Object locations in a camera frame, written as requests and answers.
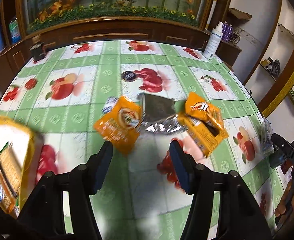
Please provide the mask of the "clear plastic snack bag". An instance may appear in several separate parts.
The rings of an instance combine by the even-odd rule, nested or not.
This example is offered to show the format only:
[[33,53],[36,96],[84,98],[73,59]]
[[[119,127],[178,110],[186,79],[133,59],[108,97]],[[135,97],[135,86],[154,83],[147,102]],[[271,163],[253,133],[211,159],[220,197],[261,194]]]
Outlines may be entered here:
[[258,138],[259,138],[259,153],[264,157],[273,150],[272,143],[273,129],[271,123],[263,116],[263,121],[259,126]]

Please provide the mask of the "orange snack bag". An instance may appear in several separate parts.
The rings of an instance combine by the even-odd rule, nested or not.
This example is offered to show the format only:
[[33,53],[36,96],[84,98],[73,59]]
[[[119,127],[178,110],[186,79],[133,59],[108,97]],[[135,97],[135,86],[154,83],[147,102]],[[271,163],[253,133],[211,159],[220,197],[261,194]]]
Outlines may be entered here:
[[177,120],[181,125],[186,127],[188,134],[192,137],[206,158],[212,154],[224,139],[229,137],[224,128],[215,128],[202,120],[182,112],[178,113]]
[[94,123],[94,129],[124,156],[130,154],[140,132],[141,108],[121,96],[112,110]]
[[220,109],[194,92],[189,93],[185,103],[185,112],[187,115],[204,121],[216,129],[224,130]]

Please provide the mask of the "small blue white candy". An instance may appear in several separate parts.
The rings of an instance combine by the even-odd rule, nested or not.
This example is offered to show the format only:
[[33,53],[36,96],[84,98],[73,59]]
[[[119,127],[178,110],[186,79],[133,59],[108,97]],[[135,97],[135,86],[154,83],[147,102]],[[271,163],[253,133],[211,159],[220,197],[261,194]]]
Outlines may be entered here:
[[112,111],[112,109],[114,108],[114,106],[116,105],[118,101],[118,98],[115,96],[110,96],[107,98],[107,101],[104,104],[104,107],[102,108],[102,113],[106,114],[109,113],[110,111]]

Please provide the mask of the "silver foil snack pack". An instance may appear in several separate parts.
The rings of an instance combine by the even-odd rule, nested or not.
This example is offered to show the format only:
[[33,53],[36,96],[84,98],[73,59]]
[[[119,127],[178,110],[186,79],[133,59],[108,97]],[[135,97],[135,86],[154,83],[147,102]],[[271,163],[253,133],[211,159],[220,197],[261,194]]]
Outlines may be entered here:
[[186,130],[178,122],[173,99],[148,93],[139,93],[137,99],[141,107],[141,132],[170,135]]

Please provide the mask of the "green-edged cracker pack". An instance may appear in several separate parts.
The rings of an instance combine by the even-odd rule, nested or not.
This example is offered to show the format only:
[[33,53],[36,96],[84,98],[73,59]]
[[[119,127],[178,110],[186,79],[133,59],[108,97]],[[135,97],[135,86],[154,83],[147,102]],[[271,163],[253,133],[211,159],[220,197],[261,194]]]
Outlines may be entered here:
[[6,143],[0,150],[0,205],[9,210],[16,206],[21,186],[21,166],[12,144]]

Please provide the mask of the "orange snack bag top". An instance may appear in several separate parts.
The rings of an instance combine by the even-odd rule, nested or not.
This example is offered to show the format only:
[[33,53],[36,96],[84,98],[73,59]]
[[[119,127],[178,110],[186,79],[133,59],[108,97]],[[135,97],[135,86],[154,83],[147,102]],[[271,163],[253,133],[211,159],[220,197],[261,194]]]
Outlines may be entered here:
[[185,112],[187,115],[204,121],[216,129],[224,130],[220,109],[194,92],[189,93],[185,103]]

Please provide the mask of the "gold tray box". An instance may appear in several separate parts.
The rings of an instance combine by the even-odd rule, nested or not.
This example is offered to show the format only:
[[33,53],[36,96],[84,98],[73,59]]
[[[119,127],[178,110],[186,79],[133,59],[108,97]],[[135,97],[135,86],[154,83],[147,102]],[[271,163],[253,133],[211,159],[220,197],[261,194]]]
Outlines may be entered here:
[[34,188],[41,144],[29,127],[0,115],[0,209],[15,218]]

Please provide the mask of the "small dark ink bottle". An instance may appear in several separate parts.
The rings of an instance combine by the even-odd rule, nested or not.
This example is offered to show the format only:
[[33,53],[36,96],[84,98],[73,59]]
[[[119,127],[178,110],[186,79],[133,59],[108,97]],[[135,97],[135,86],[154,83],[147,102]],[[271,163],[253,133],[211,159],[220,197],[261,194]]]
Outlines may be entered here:
[[41,40],[40,35],[36,35],[32,38],[33,45],[30,47],[30,52],[33,56],[34,63],[43,60],[46,57],[46,49],[44,42]]

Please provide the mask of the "white spray bottle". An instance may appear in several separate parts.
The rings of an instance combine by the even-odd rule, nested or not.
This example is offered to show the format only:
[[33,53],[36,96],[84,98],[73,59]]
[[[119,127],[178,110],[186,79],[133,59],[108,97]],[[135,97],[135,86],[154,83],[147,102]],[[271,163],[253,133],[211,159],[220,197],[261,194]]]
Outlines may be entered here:
[[203,52],[203,56],[211,60],[215,55],[218,46],[223,36],[223,23],[219,22],[218,25],[212,30],[207,46]]

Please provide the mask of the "purple bottle pair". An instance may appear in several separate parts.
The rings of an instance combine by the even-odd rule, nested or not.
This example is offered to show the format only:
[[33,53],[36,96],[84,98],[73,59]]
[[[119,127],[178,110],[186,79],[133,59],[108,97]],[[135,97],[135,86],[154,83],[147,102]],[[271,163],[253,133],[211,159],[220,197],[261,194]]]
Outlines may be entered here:
[[222,27],[222,39],[226,42],[229,41],[230,36],[232,35],[233,32],[233,27],[231,24],[228,24],[226,21],[223,23],[223,27]]

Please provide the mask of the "green plastic bottle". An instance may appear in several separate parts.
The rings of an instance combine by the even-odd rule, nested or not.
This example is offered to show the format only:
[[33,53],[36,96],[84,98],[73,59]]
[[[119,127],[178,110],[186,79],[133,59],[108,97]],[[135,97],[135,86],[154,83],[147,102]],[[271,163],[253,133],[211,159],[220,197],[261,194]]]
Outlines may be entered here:
[[17,17],[12,18],[12,20],[10,21],[9,31],[12,38],[12,44],[15,44],[16,42],[19,42],[21,40]]

